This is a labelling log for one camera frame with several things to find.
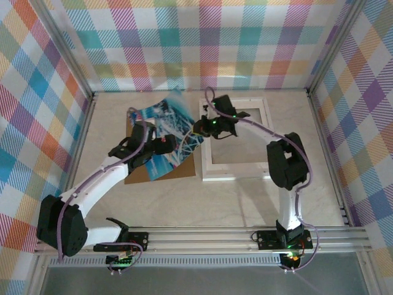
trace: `white picture frame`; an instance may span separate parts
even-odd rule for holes
[[[231,102],[236,109],[258,109],[262,124],[273,130],[266,98],[231,98]],[[206,114],[203,109],[204,105],[206,105],[206,101],[200,100],[200,115]],[[267,162],[214,164],[212,160],[211,140],[215,139],[205,138],[201,145],[203,181],[226,181],[240,178],[270,179]]]

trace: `brown cardboard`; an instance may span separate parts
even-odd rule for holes
[[[131,131],[133,127],[130,124],[130,121],[126,118],[126,136],[131,135]],[[190,177],[195,176],[195,166],[194,166],[194,156],[193,154],[189,155],[183,163],[181,163],[176,169],[167,173],[166,175],[157,178],[156,180],[164,180],[164,179],[173,179],[173,178],[181,178],[181,177]],[[135,169],[130,175],[128,175],[124,179],[124,184],[133,184],[133,183],[145,183],[150,181],[149,173],[145,166],[138,167]]]

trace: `checkered fabric backdrop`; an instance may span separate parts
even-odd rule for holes
[[[0,294],[21,294],[37,213],[59,195],[86,96],[27,0],[0,0]]]
[[[45,0],[98,91],[303,88],[351,2]]]
[[[393,294],[393,0],[368,0],[316,104],[357,226]]]

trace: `black bracket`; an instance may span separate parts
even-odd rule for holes
[[[258,230],[253,234],[253,239],[258,244],[258,250],[282,250],[282,243],[277,238],[275,230]],[[302,250],[313,249],[313,241],[308,230],[304,230],[303,235],[287,245],[287,249]]]
[[[149,233],[148,232],[127,232],[123,235],[122,242],[136,243],[142,246],[143,251],[147,250],[149,244]],[[105,245],[96,244],[93,247],[94,252],[124,252],[130,250],[139,251],[139,248],[131,245]]]

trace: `marble floor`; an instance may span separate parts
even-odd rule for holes
[[[76,175],[91,173],[125,136],[130,106],[145,108],[168,92],[100,93]],[[343,225],[337,199],[303,91],[219,91],[230,97],[264,96],[277,133],[297,132],[314,170],[302,193],[303,219],[317,226]],[[203,92],[184,92],[194,118]],[[213,152],[216,159],[217,150]],[[194,152],[196,176],[114,186],[90,211],[88,219],[114,217],[130,226],[273,226],[278,217],[278,189],[268,179],[202,182],[200,147]]]

